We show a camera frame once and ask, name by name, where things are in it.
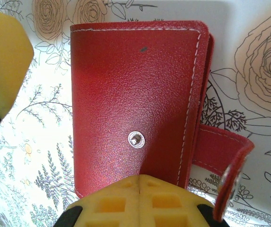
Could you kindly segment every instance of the floral paper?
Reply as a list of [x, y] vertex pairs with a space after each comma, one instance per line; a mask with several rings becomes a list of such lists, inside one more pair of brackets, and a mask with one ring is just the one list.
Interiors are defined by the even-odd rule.
[[[52, 227], [78, 199], [70, 25], [198, 19], [216, 41], [201, 122], [256, 145], [225, 219], [232, 227], [271, 227], [269, 5], [271, 0], [0, 0], [0, 12], [21, 22], [35, 50], [16, 102], [0, 124], [0, 226]], [[219, 180], [193, 166], [188, 189], [214, 202]]]

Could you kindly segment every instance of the pebbled leather texture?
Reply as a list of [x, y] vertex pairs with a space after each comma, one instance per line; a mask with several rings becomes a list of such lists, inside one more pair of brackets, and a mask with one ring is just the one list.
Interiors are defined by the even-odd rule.
[[[192, 163], [218, 175], [231, 164], [214, 218], [253, 149], [200, 125], [214, 40], [199, 21], [71, 26], [75, 191], [81, 198], [145, 174], [186, 188]], [[128, 135], [139, 131], [142, 148]]]

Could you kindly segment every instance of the rose drawing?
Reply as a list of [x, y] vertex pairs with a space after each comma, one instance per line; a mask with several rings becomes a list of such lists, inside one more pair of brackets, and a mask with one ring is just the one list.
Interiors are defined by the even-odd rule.
[[62, 34], [67, 0], [33, 0], [32, 11], [37, 36], [49, 43]]
[[71, 0], [67, 15], [73, 24], [104, 22], [108, 0]]
[[271, 17], [252, 30], [235, 53], [240, 103], [271, 117]]

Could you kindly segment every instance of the red wallet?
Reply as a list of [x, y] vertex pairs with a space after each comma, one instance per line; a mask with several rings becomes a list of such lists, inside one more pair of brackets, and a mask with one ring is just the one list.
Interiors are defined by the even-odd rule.
[[186, 188], [194, 163], [225, 173], [226, 203], [253, 144], [200, 124], [214, 39], [199, 21], [71, 26], [75, 191], [147, 174]]

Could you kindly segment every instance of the metal snap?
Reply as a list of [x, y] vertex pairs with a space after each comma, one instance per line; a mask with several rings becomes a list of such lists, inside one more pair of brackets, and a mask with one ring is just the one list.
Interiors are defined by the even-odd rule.
[[129, 144], [134, 148], [142, 148], [145, 144], [145, 138], [142, 133], [133, 131], [128, 136]]

